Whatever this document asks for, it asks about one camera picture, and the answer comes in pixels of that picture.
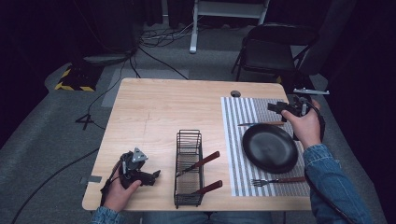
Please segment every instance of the hand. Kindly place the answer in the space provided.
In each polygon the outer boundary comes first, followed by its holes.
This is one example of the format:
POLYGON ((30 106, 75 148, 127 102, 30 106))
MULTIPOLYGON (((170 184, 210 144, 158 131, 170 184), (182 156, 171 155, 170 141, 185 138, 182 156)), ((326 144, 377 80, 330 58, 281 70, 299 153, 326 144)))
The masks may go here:
MULTIPOLYGON (((320 108, 319 103, 315 100, 312 100, 312 105, 317 109, 320 108)), ((310 109, 305 116, 300 118, 287 110, 282 110, 281 114, 293 126, 294 134, 300 140, 301 144, 303 144, 304 149, 321 143, 320 124, 315 110, 310 109)))
POLYGON ((128 203, 129 198, 131 198, 132 194, 141 184, 142 182, 140 180, 136 180, 128 189, 125 189, 122 186, 120 179, 116 177, 110 184, 103 206, 116 212, 122 211, 128 203))

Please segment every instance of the utensil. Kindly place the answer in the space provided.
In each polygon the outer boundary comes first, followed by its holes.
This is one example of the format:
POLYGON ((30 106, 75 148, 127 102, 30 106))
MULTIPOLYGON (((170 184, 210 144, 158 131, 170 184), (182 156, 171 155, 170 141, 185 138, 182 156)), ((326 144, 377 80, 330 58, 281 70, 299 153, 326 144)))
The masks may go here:
POLYGON ((221 180, 218 180, 218 181, 216 181, 215 183, 213 183, 213 184, 211 184, 211 185, 208 185, 208 186, 206 186, 206 187, 204 187, 204 188, 202 188, 202 189, 198 189, 197 191, 195 191, 193 194, 206 194, 206 193, 208 193, 209 191, 212 191, 212 190, 214 190, 214 189, 219 189, 219 188, 221 188, 222 187, 222 181, 221 180))
POLYGON ((291 136, 270 124, 249 127, 242 137, 247 158, 266 172, 282 174, 297 163, 298 149, 291 136))
POLYGON ((285 124, 285 122, 283 122, 283 121, 268 121, 268 122, 256 122, 256 123, 241 123, 241 124, 238 124, 238 126, 239 127, 246 127, 246 126, 250 127, 250 126, 253 126, 256 124, 271 124, 271 125, 282 126, 285 124))
POLYGON ((293 182, 304 182, 304 181, 305 181, 305 176, 279 178, 279 179, 272 179, 272 180, 252 179, 251 185, 256 186, 256 187, 262 187, 262 186, 265 186, 265 185, 271 184, 271 183, 293 183, 293 182))
POLYGON ((190 167, 188 167, 188 168, 186 168, 186 169, 184 169, 184 170, 182 170, 182 171, 180 171, 180 172, 177 172, 176 177, 179 177, 179 176, 181 176, 181 175, 184 175, 184 174, 186 174, 188 171, 191 171, 191 170, 193 170, 193 169, 195 169, 195 168, 198 168, 198 167, 204 165, 205 163, 207 163, 207 162, 209 162, 209 161, 213 161, 215 158, 217 158, 217 157, 219 157, 219 156, 220 156, 219 151, 216 151, 216 152, 210 154, 209 156, 203 158, 201 161, 196 162, 196 163, 193 164, 192 166, 190 166, 190 167))

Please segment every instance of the plate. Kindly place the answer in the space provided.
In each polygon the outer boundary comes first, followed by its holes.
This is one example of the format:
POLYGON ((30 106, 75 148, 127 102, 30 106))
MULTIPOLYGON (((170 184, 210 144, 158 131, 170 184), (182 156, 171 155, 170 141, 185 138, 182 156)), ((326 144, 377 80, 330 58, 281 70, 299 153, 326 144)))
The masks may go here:
POLYGON ((242 147, 253 164, 273 174, 290 171, 298 160, 298 149, 291 136, 271 124, 249 127, 242 137, 242 147))

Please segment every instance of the white desk frame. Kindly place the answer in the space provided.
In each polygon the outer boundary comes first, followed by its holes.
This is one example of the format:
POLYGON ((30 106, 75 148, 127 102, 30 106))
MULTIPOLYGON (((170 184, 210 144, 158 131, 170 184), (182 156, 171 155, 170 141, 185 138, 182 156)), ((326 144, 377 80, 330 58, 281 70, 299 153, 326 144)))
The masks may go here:
POLYGON ((198 16, 221 16, 259 19, 259 24, 264 22, 269 0, 264 4, 206 2, 195 0, 193 27, 191 34, 190 53, 197 51, 198 16))

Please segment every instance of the striped placemat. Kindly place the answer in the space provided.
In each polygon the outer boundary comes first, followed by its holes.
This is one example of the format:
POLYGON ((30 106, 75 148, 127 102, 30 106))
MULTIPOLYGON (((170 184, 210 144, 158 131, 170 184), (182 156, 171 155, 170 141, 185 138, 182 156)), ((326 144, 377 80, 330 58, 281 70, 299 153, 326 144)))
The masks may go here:
MULTIPOLYGON (((250 185, 251 179, 273 179, 304 175, 303 149, 296 144, 299 158, 296 166, 285 174, 269 174, 255 166, 242 149, 242 136, 248 127, 238 127, 240 123, 280 121, 281 116, 267 109, 268 103, 276 104, 279 99, 221 97, 225 140, 230 169, 233 196, 309 196, 309 186, 303 183, 269 184, 265 187, 250 185)), ((292 127, 287 122, 282 127, 292 135, 292 127)))

